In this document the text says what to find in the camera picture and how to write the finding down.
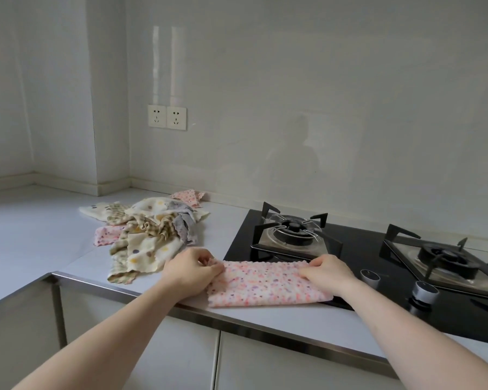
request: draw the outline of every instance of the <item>electrical outlet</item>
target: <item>electrical outlet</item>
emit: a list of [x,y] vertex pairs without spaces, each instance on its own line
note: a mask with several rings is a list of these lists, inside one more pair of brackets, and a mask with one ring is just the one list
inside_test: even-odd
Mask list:
[[166,106],[164,105],[148,106],[148,125],[150,127],[166,128]]
[[186,108],[167,106],[166,126],[177,130],[186,130]]

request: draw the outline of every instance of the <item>person's left hand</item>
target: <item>person's left hand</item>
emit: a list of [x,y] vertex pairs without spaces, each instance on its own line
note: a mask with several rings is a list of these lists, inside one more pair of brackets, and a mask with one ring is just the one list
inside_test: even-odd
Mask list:
[[224,271],[222,262],[208,266],[210,258],[206,249],[188,248],[166,263],[160,282],[173,288],[178,300],[199,294]]

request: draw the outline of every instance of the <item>white countertop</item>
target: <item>white countertop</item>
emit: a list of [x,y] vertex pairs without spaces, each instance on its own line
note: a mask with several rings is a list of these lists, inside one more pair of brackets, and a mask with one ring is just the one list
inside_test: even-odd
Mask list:
[[[84,216],[79,206],[100,201],[133,204],[159,193],[127,189],[103,197],[86,196],[39,186],[0,192],[0,299],[52,272],[61,271],[95,282],[108,283],[109,246],[92,245],[94,230],[104,224]],[[199,245],[222,259],[248,210],[205,202],[211,212],[201,223]],[[160,274],[140,275],[130,285],[137,292],[152,286]],[[184,301],[207,309],[206,296]],[[355,312],[323,304],[284,307],[217,308],[213,312],[248,323],[296,334],[320,342],[383,356],[374,338]],[[452,336],[488,361],[488,344]]]

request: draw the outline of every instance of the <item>pink cloth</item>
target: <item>pink cloth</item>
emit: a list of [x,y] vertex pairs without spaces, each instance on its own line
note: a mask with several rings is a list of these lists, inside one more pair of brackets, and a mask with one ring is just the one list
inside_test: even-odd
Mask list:
[[183,190],[178,191],[177,193],[173,193],[170,198],[174,200],[180,200],[183,203],[188,204],[192,208],[199,208],[201,206],[202,197],[204,197],[206,193],[202,191],[195,191],[193,189],[190,190]]
[[306,304],[332,300],[298,275],[307,262],[223,262],[206,289],[208,306]]
[[103,226],[94,233],[94,246],[110,245],[116,242],[126,225]]

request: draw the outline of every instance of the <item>cabinet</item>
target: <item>cabinet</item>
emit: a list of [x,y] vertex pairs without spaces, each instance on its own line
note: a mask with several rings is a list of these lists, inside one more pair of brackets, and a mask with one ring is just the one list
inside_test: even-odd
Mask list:
[[48,283],[0,302],[0,390],[15,386],[59,350]]
[[222,333],[218,390],[404,390],[396,379]]
[[[67,340],[121,309],[124,304],[62,287]],[[130,375],[125,390],[211,389],[219,331],[166,317]]]

